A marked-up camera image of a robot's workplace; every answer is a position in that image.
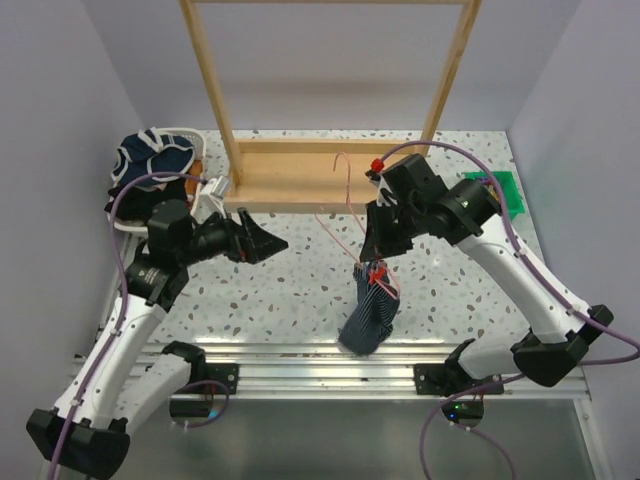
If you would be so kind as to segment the pink wire hanger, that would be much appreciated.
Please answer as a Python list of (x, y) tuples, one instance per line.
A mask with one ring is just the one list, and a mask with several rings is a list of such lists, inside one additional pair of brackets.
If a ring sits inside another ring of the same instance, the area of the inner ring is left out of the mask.
[[(346, 187), (345, 187), (345, 205), (348, 207), (349, 213), (351, 214), (352, 219), (356, 222), (357, 226), (359, 227), (361, 233), (363, 235), (366, 234), (366, 229), (362, 223), (362, 221), (360, 220), (359, 215), (355, 212), (352, 202), (351, 202), (351, 161), (350, 158), (348, 156), (347, 153), (345, 152), (339, 152), (335, 155), (334, 157), (334, 162), (333, 162), (333, 167), (332, 170), (336, 171), (337, 168), (337, 163), (338, 160), (342, 158), (344, 160), (344, 162), (346, 163), (346, 168), (347, 168), (347, 175), (346, 175)], [(318, 224), (322, 227), (322, 229), (334, 240), (334, 242), (336, 244), (338, 244), (340, 246), (340, 248), (349, 256), (354, 260), (354, 265), (355, 264), (364, 264), (363, 262), (361, 262), (359, 260), (359, 258), (352, 253), (348, 247), (329, 229), (329, 227), (322, 222), (322, 220), (319, 218), (319, 216), (314, 213), (313, 214), (315, 220), (318, 222)], [(390, 272), (387, 268), (388, 271), (388, 276), (389, 276), (389, 283), (388, 284), (378, 284), (376, 283), (387, 295), (389, 295), (393, 300), (399, 300), (400, 299), (400, 293), (401, 293), (401, 288), (400, 288), (400, 284), (399, 281), (397, 280), (397, 278), (394, 276), (394, 274), (392, 272)]]

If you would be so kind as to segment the blue clothespin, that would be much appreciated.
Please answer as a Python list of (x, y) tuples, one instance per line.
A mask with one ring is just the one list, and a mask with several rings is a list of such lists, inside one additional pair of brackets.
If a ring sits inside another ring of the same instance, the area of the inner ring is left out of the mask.
[(353, 278), (356, 282), (368, 282), (369, 274), (366, 264), (355, 264), (353, 269)]

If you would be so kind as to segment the navy striped underwear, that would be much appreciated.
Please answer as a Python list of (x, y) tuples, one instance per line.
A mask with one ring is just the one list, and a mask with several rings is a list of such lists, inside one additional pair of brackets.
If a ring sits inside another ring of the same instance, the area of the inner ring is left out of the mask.
[[(378, 263), (364, 264), (369, 270), (370, 264)], [(400, 299), (393, 300), (377, 284), (355, 283), (357, 303), (339, 332), (338, 344), (356, 356), (369, 356), (391, 336)]]

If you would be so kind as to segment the red clothespin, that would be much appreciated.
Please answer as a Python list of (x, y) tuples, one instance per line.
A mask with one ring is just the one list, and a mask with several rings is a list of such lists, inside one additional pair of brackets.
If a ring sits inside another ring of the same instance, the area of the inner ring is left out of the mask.
[(368, 281), (373, 284), (388, 284), (389, 276), (387, 267), (382, 264), (370, 264), (368, 270)]

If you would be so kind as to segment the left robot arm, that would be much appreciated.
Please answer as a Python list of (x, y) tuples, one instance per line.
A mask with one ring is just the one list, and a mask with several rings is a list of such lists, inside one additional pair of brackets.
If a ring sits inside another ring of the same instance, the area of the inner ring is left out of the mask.
[(285, 240), (264, 230), (241, 208), (237, 220), (223, 212), (196, 223), (179, 200), (158, 204), (147, 241), (124, 270), (120, 296), (82, 369), (48, 410), (36, 409), (26, 430), (49, 461), (92, 479), (110, 479), (123, 464), (137, 427), (177, 392), (230, 396), (231, 387), (211, 376), (203, 349), (180, 341), (130, 388), (124, 386), (142, 347), (166, 318), (189, 281), (188, 269), (223, 255), (258, 264), (284, 250)]

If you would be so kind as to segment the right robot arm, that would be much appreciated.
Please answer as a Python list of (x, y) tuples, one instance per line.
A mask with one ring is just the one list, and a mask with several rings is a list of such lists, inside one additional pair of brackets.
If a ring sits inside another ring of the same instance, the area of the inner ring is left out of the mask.
[(378, 196), (366, 205), (362, 261), (402, 255), (421, 235), (443, 239), (479, 264), (529, 324), (519, 341), (462, 342), (427, 376), (438, 394), (468, 392), (495, 374), (521, 373), (553, 387), (578, 366), (600, 329), (611, 324), (613, 314), (606, 306), (590, 306), (571, 293), (516, 236), (506, 233), (509, 217), (480, 181), (464, 178), (449, 188), (420, 154), (391, 166), (376, 159), (366, 175)]

